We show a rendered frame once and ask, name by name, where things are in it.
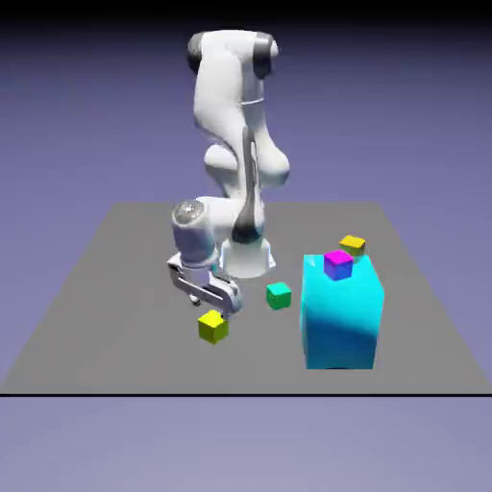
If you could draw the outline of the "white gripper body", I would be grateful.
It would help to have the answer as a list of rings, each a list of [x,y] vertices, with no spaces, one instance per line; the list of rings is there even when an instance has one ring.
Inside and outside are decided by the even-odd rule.
[[[175,254],[167,261],[172,283],[188,297],[198,297],[220,312],[239,312],[242,293],[234,281],[220,269],[217,260],[200,266],[184,266],[181,255]]]

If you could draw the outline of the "small yellow cube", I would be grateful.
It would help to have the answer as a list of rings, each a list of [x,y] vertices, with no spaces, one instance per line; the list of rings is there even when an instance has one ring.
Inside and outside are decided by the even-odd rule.
[[[200,338],[210,344],[218,343],[229,334],[229,322],[215,309],[200,316],[197,323]]]

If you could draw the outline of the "small green cube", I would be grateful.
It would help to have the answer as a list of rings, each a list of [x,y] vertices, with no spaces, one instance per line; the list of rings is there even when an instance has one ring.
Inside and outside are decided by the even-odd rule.
[[[270,283],[265,292],[266,303],[270,308],[279,310],[290,307],[292,291],[286,283]]]

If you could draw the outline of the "small magenta cube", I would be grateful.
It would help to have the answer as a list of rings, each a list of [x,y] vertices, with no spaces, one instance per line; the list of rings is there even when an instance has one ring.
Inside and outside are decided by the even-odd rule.
[[[344,250],[333,250],[324,254],[324,273],[333,281],[350,278],[353,273],[353,266],[353,257]]]

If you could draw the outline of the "small orange cube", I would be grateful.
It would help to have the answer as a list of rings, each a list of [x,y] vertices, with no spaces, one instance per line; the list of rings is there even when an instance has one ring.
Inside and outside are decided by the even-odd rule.
[[[340,248],[352,257],[362,257],[365,254],[366,240],[364,238],[345,235],[339,242]]]

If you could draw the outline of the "large cyan box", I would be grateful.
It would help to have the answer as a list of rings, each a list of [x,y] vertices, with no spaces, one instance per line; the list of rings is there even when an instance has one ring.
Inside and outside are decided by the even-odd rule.
[[[300,333],[306,368],[373,369],[383,304],[384,289],[367,255],[342,280],[325,274],[321,255],[305,255]]]

